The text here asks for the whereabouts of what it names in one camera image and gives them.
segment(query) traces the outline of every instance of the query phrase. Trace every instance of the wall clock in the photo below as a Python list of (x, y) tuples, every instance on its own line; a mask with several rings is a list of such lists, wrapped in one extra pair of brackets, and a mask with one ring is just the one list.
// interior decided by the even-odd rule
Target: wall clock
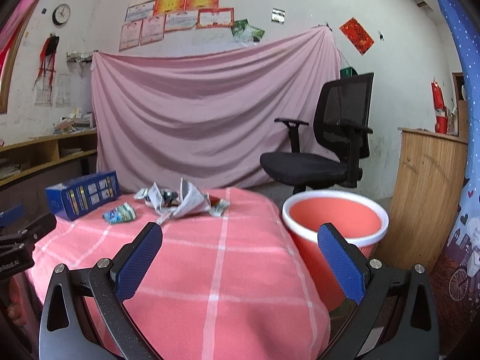
[(53, 24), (61, 26), (70, 18), (70, 7), (66, 4), (60, 4), (55, 8), (52, 15)]

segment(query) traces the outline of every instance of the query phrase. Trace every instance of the blue box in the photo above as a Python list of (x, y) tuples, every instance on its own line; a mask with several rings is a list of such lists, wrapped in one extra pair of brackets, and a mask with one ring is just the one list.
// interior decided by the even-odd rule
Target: blue box
[(117, 172), (86, 175), (45, 188), (53, 214), (73, 221), (120, 196)]

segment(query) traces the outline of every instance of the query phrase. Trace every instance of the wall shelf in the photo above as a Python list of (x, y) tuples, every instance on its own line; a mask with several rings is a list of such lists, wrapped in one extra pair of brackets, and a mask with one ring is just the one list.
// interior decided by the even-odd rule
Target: wall shelf
[[(62, 150), (81, 149), (81, 152), (62, 156)], [(0, 180), (0, 188), (7, 188), (16, 181), (54, 168), (70, 161), (87, 159), (97, 153), (97, 131), (73, 134), (49, 135), (0, 148), (0, 160), (24, 165), (20, 173)]]

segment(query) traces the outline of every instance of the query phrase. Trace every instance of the mesh backrest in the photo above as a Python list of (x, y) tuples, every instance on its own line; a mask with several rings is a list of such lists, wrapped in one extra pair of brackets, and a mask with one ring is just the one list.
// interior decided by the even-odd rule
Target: mesh backrest
[[(374, 74), (362, 74), (327, 82), (320, 93), (313, 131), (319, 144), (335, 152), (340, 160), (348, 156), (349, 140), (335, 126), (342, 119), (368, 125)], [(367, 135), (360, 140), (360, 158), (370, 155)]]

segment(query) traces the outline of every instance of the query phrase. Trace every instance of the white wall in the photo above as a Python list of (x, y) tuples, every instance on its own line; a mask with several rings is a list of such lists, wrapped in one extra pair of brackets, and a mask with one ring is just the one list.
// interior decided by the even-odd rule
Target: white wall
[[(53, 124), (75, 107), (84, 112), (92, 110), (91, 93), (88, 84), (83, 84), (83, 76), (88, 76), (89, 68), (82, 69), (78, 64), (67, 64), (67, 50), (91, 51), (86, 43), (87, 31), (94, 18), (94, 9), (99, 0), (40, 0), (27, 25), (19, 47), (13, 69), (8, 99), (8, 112), (0, 115), (0, 137), (6, 144), (21, 142), (29, 137), (53, 133)], [(70, 6), (70, 20), (61, 28), (52, 22), (52, 12), (60, 4)], [(39, 68), (39, 55), (50, 33), (60, 37), (55, 69), (57, 74), (70, 75), (71, 107), (51, 108), (34, 106), (33, 86)]]
[[(89, 32), (95, 48), (118, 52), (129, 1), (100, 1)], [(364, 177), (358, 191), (375, 199), (391, 196), (400, 151), (397, 127), (434, 128), (430, 86), (434, 77), (442, 86), (446, 103), (453, 96), (445, 47), (435, 24), (423, 10), (409, 0), (220, 0), (220, 6), (234, 7), (236, 19), (246, 17), (252, 25), (264, 28), (265, 41), (294, 35), (328, 21), (352, 66), (359, 73), (375, 72), (370, 109), (370, 126), (374, 130), (370, 138), (371, 156), (362, 161)], [(270, 21), (272, 8), (286, 11), (285, 25)], [(356, 17), (376, 41), (364, 56), (339, 31), (351, 17)], [(384, 42), (380, 42), (378, 31), (384, 35)], [(199, 48), (226, 48), (229, 32), (222, 29), (170, 33), (162, 42), (127, 53), (167, 56), (188, 54)]]
[(448, 66), (452, 73), (462, 72), (462, 66), (460, 64), (460, 59), (458, 58), (457, 47), (452, 38), (452, 32), (448, 27), (448, 24), (442, 23), (437, 25), (438, 33), (440, 33), (440, 38), (442, 40), (443, 46), (445, 47), (445, 53), (447, 56)]

